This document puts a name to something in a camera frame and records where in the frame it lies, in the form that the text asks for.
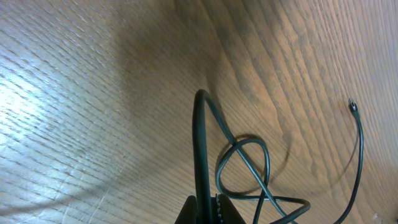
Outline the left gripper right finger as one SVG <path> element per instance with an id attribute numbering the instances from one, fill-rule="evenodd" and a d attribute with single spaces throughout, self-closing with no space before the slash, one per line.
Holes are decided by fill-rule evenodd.
<path id="1" fill-rule="evenodd" d="M 215 196 L 215 215 L 217 224 L 245 224 L 242 216 L 225 194 Z"/>

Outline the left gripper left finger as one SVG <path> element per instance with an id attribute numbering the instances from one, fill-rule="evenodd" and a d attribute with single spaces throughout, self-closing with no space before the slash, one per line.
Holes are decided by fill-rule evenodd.
<path id="1" fill-rule="evenodd" d="M 197 223 L 197 199 L 195 196 L 188 196 L 175 224 L 196 224 Z"/>

